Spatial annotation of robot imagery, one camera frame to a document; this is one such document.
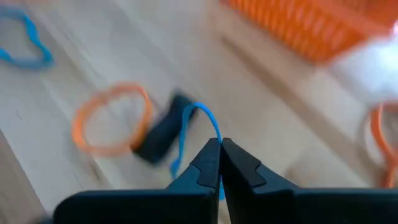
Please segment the grey-blue rubber band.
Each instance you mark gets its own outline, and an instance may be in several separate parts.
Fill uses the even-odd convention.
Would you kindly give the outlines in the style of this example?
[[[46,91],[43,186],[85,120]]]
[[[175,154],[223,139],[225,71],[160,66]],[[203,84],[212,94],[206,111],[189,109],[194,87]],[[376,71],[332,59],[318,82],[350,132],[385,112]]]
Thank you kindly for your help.
[[[40,69],[49,67],[53,63],[53,55],[42,43],[35,24],[24,11],[16,7],[0,6],[0,19],[3,18],[13,19],[24,24],[26,34],[29,40],[40,50],[41,58],[15,58],[0,47],[0,60],[25,69]]]

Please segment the black thick rubber band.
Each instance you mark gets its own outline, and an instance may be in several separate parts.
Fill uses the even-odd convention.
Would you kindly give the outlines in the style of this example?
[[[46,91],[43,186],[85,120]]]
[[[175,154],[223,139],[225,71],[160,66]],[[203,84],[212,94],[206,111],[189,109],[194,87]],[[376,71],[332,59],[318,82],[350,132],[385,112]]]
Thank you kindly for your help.
[[[185,93],[174,93],[169,109],[144,137],[141,145],[133,153],[151,164],[159,163],[170,151],[170,148],[182,129],[182,114],[193,100]]]

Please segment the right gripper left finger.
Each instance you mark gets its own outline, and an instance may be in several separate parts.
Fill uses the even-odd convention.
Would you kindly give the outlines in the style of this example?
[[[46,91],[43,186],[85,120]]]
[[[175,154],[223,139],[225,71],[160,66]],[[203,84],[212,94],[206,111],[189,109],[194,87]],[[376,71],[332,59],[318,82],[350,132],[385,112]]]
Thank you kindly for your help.
[[[221,146],[211,138],[165,189],[91,190],[63,200],[54,224],[217,224]]]

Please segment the blue rubber band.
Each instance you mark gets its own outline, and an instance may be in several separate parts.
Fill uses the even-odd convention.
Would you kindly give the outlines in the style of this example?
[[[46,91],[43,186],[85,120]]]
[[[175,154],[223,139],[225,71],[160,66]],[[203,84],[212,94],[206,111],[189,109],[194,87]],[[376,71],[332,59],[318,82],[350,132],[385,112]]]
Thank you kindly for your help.
[[[170,175],[173,178],[173,180],[177,178],[178,170],[180,169],[182,163],[182,158],[185,151],[185,139],[186,139],[186,132],[188,129],[189,117],[193,114],[193,111],[196,109],[202,110],[202,112],[204,112],[207,115],[216,133],[217,146],[219,149],[221,149],[221,144],[222,144],[221,131],[219,129],[218,122],[213,113],[211,112],[211,110],[205,104],[200,102],[191,103],[188,106],[184,107],[181,118],[182,127],[179,131],[179,137],[178,137],[178,156],[169,166]]]

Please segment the orange plastic basket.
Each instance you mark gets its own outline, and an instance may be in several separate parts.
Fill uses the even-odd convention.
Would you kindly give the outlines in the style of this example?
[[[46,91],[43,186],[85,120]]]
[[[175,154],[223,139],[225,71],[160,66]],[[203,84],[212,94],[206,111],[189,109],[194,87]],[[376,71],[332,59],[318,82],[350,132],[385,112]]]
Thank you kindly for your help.
[[[303,58],[324,63],[372,38],[390,36],[398,0],[219,0]]]

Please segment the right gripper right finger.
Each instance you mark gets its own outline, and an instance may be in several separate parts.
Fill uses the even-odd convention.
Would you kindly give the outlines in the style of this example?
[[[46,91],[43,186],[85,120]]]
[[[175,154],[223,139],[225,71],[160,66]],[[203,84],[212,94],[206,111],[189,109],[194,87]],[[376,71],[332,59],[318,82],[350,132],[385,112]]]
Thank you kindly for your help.
[[[231,224],[398,224],[398,190],[302,188],[223,139]]]

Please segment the orange rubber band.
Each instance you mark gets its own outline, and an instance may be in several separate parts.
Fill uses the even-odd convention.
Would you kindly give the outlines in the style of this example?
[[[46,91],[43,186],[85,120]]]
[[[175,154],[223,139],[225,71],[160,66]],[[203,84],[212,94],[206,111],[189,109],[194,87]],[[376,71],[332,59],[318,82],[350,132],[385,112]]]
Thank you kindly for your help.
[[[135,93],[142,96],[145,105],[141,120],[138,122],[132,134],[127,139],[110,146],[95,146],[89,144],[85,139],[85,126],[90,116],[93,115],[96,110],[108,104],[111,100]],[[95,93],[76,111],[71,127],[72,140],[77,148],[85,153],[98,156],[120,156],[131,150],[135,151],[143,143],[150,126],[152,115],[152,102],[149,95],[140,84],[134,82],[118,83],[106,90]]]
[[[380,103],[370,112],[371,134],[386,162],[386,175],[382,186],[392,189],[395,186],[396,172],[398,171],[398,151],[387,142],[382,132],[382,114],[384,110],[398,112],[398,101]]]

